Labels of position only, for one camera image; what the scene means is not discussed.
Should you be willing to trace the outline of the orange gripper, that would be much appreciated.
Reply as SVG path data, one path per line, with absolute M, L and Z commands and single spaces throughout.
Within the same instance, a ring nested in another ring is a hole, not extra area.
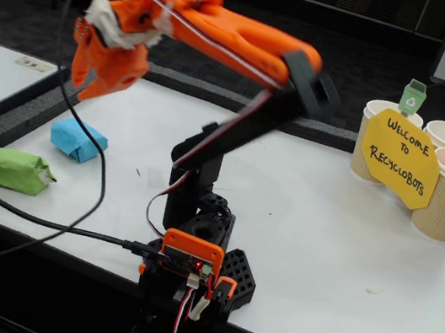
M 136 44 L 125 49 L 106 44 L 103 34 L 87 20 L 78 19 L 74 34 L 77 50 L 72 60 L 72 84 L 81 87 L 93 67 L 97 77 L 78 92 L 78 100 L 122 92 L 148 71 L 148 48 Z

